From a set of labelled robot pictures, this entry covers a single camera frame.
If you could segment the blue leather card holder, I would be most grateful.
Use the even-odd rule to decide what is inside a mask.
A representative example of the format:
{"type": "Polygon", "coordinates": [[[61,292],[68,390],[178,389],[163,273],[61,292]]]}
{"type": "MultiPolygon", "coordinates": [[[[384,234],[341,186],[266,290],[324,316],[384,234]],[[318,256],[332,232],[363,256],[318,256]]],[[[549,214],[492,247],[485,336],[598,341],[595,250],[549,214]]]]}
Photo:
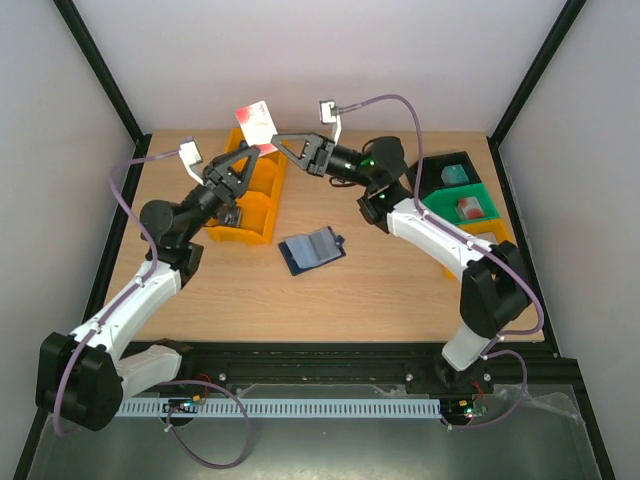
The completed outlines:
{"type": "Polygon", "coordinates": [[[278,248],[290,274],[298,276],[345,257],[344,241],[343,236],[325,226],[309,234],[287,237],[278,248]]]}

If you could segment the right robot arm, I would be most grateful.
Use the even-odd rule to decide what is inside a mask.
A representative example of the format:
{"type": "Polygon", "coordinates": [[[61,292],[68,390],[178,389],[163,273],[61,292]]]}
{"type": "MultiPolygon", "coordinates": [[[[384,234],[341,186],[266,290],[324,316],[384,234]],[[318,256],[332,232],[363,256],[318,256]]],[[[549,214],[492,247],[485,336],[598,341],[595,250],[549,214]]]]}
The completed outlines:
{"type": "Polygon", "coordinates": [[[531,303],[518,248],[475,237],[416,203],[400,181],[408,166],[397,137],[378,137],[362,151],[317,133],[276,134],[271,143],[309,175],[362,186],[358,205],[369,224],[418,247],[460,281],[462,324],[436,367],[443,389],[460,390],[470,367],[531,303]]]}

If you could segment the white red credit card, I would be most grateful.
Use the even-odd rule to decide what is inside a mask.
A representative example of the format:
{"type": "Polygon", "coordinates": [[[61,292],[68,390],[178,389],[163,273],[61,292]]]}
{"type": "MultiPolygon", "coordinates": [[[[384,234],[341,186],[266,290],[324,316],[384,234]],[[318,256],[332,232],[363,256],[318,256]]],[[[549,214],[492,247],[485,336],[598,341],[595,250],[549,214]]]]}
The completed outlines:
{"type": "Polygon", "coordinates": [[[235,116],[249,146],[258,147],[262,155],[276,150],[271,140],[277,129],[264,100],[238,109],[235,116]]]}

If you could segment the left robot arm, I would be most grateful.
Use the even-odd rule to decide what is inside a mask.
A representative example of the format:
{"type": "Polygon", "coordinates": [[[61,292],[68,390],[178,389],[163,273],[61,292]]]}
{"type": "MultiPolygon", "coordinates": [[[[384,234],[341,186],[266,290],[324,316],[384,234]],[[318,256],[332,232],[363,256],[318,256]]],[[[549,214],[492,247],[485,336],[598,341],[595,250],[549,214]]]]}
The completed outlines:
{"type": "Polygon", "coordinates": [[[41,344],[36,404],[51,414],[61,437],[79,427],[104,428],[123,401],[176,378],[182,362],[176,348],[153,345],[129,358],[123,354],[161,305],[195,275],[204,248],[194,236],[248,192],[260,156],[258,147],[244,146],[199,169],[195,142],[186,141],[173,153],[195,181],[184,200],[151,200],[134,214],[122,195],[115,196],[149,245],[138,271],[89,320],[67,335],[52,333],[41,344]]]}

